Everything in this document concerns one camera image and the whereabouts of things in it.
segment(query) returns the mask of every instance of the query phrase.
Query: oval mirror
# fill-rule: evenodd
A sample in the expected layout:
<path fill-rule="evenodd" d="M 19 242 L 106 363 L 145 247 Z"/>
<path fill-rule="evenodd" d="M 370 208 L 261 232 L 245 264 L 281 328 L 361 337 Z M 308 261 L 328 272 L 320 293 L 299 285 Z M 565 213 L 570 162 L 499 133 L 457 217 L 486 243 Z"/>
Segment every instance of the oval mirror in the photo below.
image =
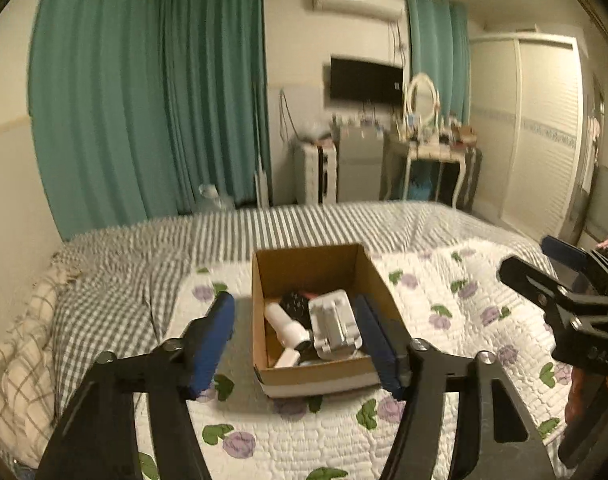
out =
<path fill-rule="evenodd" d="M 439 98 L 430 77 L 417 74 L 408 86 L 408 111 L 419 117 L 421 124 L 428 124 L 435 117 L 435 105 Z"/>

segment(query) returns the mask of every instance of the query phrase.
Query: television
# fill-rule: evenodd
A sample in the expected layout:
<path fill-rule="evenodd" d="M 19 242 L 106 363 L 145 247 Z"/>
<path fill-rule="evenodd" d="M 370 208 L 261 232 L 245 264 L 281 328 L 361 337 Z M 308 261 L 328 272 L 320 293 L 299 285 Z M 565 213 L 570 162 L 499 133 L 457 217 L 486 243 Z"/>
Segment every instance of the television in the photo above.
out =
<path fill-rule="evenodd" d="M 403 104 L 403 70 L 359 59 L 331 58 L 330 97 L 399 107 Z"/>

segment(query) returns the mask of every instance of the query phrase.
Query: purple flower pattern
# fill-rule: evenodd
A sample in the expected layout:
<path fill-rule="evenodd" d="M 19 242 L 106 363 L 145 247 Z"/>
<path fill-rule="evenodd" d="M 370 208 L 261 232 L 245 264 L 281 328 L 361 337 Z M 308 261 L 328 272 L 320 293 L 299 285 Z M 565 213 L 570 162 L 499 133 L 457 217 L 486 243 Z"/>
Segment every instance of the purple flower pattern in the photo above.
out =
<path fill-rule="evenodd" d="M 554 377 L 559 384 L 564 384 L 564 386 L 566 386 L 567 384 L 571 383 L 571 365 L 567 365 L 566 363 L 557 363 L 553 370 Z"/>
<path fill-rule="evenodd" d="M 439 314 L 431 314 L 428 322 L 438 330 L 448 330 L 450 328 L 450 319 L 446 316 L 440 316 Z"/>
<path fill-rule="evenodd" d="M 470 283 L 467 283 L 466 285 L 464 285 L 462 288 L 460 288 L 460 290 L 458 291 L 458 296 L 460 298 L 462 298 L 462 300 L 466 300 L 466 299 L 470 298 L 473 294 L 475 294 L 477 291 L 478 291 L 478 283 L 470 282 Z"/>
<path fill-rule="evenodd" d="M 235 431 L 224 438 L 222 449 L 233 458 L 251 458 L 255 452 L 255 437 L 245 431 Z"/>
<path fill-rule="evenodd" d="M 198 285 L 193 289 L 193 297 L 197 301 L 211 301 L 214 296 L 212 286 Z"/>
<path fill-rule="evenodd" d="M 302 420 L 308 410 L 306 400 L 299 398 L 275 399 L 273 401 L 273 407 L 275 411 L 280 414 L 281 418 L 288 420 L 289 422 Z"/>
<path fill-rule="evenodd" d="M 395 400 L 389 396 L 378 404 L 378 417 L 391 424 L 399 424 L 405 406 L 406 402 L 404 400 Z"/>
<path fill-rule="evenodd" d="M 197 402 L 204 404 L 206 402 L 211 402 L 212 400 L 215 399 L 216 396 L 217 396 L 217 390 L 215 389 L 215 383 L 213 381 L 211 381 L 208 389 L 201 392 L 200 395 L 195 400 L 197 400 Z"/>
<path fill-rule="evenodd" d="M 415 290 L 417 288 L 417 285 L 419 285 L 419 282 L 417 281 L 417 278 L 414 274 L 402 274 L 402 277 L 399 279 L 399 281 L 402 283 L 402 285 L 404 285 L 406 288 L 409 288 L 410 290 Z"/>
<path fill-rule="evenodd" d="M 500 318 L 500 309 L 496 306 L 489 306 L 484 309 L 481 314 L 482 325 L 489 326 L 492 322 L 497 321 Z"/>
<path fill-rule="evenodd" d="M 517 348 L 513 345 L 502 346 L 497 351 L 497 358 L 501 362 L 502 366 L 513 365 L 517 362 Z"/>

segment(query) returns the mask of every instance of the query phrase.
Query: vanity table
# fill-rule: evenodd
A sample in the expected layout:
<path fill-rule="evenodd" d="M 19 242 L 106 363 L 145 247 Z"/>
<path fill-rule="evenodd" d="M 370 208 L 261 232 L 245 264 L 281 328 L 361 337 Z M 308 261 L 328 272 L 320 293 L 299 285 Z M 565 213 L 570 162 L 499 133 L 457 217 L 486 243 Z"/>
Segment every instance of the vanity table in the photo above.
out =
<path fill-rule="evenodd" d="M 395 158 L 403 156 L 406 159 L 404 167 L 404 187 L 402 189 L 402 200 L 408 200 L 408 186 L 411 177 L 411 164 L 414 160 L 435 160 L 440 163 L 440 173 L 437 178 L 435 199 L 440 195 L 442 184 L 442 171 L 445 163 L 459 164 L 460 174 L 458 175 L 455 191 L 453 192 L 452 206 L 457 208 L 460 191 L 464 184 L 466 175 L 466 153 L 463 150 L 454 150 L 446 144 L 420 144 L 412 140 L 401 140 L 399 137 L 389 135 L 385 145 L 385 165 L 386 165 L 386 195 L 384 200 L 389 200 L 393 191 L 393 168 Z"/>
<path fill-rule="evenodd" d="M 419 73 L 411 80 L 405 91 L 404 98 L 404 120 L 409 114 L 414 115 L 421 127 L 422 124 L 431 124 L 435 119 L 435 114 L 440 109 L 440 94 L 435 89 L 433 81 L 425 73 Z M 402 137 L 407 136 L 404 129 Z M 399 127 L 395 134 L 390 134 L 385 143 L 384 164 L 386 166 L 386 195 L 384 200 L 389 200 L 393 189 L 393 170 L 396 156 L 403 156 L 406 159 L 404 168 L 404 188 L 402 190 L 402 200 L 408 200 L 408 186 L 411 176 L 411 164 L 414 160 L 435 160 L 440 163 L 440 173 L 437 178 L 435 200 L 440 195 L 442 184 L 442 173 L 444 164 L 455 163 L 460 165 L 460 174 L 453 192 L 453 209 L 457 208 L 460 191 L 466 176 L 466 151 L 454 150 L 446 144 L 437 142 L 418 143 L 412 140 L 402 140 L 400 138 Z"/>

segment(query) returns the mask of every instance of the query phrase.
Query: water bottle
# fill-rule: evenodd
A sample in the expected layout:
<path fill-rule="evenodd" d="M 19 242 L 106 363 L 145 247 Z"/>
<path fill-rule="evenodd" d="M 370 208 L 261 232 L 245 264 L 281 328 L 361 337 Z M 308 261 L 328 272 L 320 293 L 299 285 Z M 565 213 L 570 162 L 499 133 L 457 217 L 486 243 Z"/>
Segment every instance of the water bottle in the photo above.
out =
<path fill-rule="evenodd" d="M 200 197 L 197 202 L 199 213 L 212 211 L 232 211 L 235 209 L 233 199 L 227 195 L 220 195 L 213 184 L 202 184 L 198 188 Z"/>

